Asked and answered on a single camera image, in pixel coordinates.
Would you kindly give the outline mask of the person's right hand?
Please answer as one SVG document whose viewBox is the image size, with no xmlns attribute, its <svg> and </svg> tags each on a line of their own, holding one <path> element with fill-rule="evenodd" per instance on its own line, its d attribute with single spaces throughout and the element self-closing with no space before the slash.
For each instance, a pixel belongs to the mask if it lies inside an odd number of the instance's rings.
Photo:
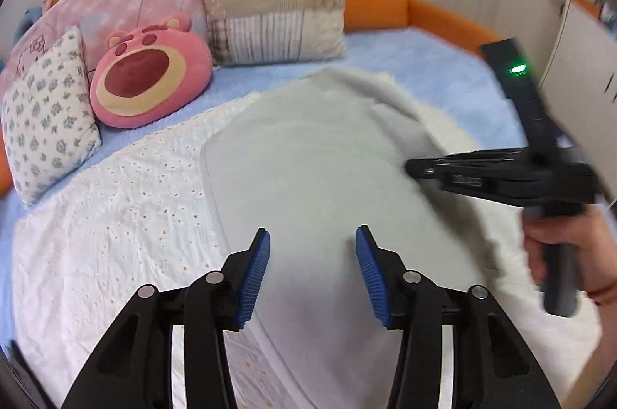
<svg viewBox="0 0 617 409">
<path fill-rule="evenodd" d="M 575 217 L 532 219 L 522 216 L 523 246 L 536 285 L 544 282 L 547 265 L 543 249 L 569 243 L 576 249 L 580 289 L 601 311 L 616 307 L 616 240 L 604 214 L 588 205 Z"/>
</svg>

